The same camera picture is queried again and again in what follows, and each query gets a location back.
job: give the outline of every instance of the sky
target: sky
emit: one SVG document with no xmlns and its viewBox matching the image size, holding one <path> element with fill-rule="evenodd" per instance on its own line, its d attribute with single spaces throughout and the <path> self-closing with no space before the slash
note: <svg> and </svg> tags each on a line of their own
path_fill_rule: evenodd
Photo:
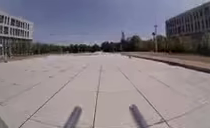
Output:
<svg viewBox="0 0 210 128">
<path fill-rule="evenodd" d="M 34 41 L 101 43 L 134 34 L 151 38 L 154 25 L 210 0 L 0 0 L 0 10 L 34 22 Z"/>
</svg>

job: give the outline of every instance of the building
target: building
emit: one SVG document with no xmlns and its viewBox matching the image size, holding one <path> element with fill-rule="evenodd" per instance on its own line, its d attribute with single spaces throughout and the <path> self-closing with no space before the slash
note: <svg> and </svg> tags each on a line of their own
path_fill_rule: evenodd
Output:
<svg viewBox="0 0 210 128">
<path fill-rule="evenodd" d="M 0 11 L 0 55 L 11 56 L 16 53 L 17 45 L 32 40 L 32 22 Z"/>
<path fill-rule="evenodd" d="M 167 37 L 191 36 L 199 38 L 205 32 L 210 32 L 210 2 L 166 21 Z"/>
</svg>

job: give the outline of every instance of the paved plaza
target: paved plaza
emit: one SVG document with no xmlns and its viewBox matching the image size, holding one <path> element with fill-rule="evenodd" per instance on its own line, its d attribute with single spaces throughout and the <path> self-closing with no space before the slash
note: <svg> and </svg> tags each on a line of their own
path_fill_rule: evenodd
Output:
<svg viewBox="0 0 210 128">
<path fill-rule="evenodd" d="M 210 128 L 210 74 L 120 54 L 0 63 L 0 128 Z"/>
</svg>

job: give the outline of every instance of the building facade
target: building facade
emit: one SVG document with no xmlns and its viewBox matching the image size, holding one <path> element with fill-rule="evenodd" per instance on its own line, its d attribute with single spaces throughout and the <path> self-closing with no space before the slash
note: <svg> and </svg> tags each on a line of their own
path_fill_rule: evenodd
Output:
<svg viewBox="0 0 210 128">
<path fill-rule="evenodd" d="M 16 53 L 15 47 L 18 48 L 22 42 L 32 42 L 32 40 L 32 22 L 0 11 L 0 55 L 11 56 Z"/>
<path fill-rule="evenodd" d="M 210 32 L 210 2 L 186 11 L 166 21 L 167 37 L 201 37 Z"/>
</svg>

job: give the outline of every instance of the pole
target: pole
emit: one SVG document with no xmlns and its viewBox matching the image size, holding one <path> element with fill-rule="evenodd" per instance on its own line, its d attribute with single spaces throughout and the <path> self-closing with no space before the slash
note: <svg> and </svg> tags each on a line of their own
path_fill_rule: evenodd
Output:
<svg viewBox="0 0 210 128">
<path fill-rule="evenodd" d="M 158 44 L 157 44 L 157 39 L 156 39 L 156 36 L 157 36 L 157 27 L 158 25 L 155 25 L 155 52 L 158 52 Z"/>
</svg>

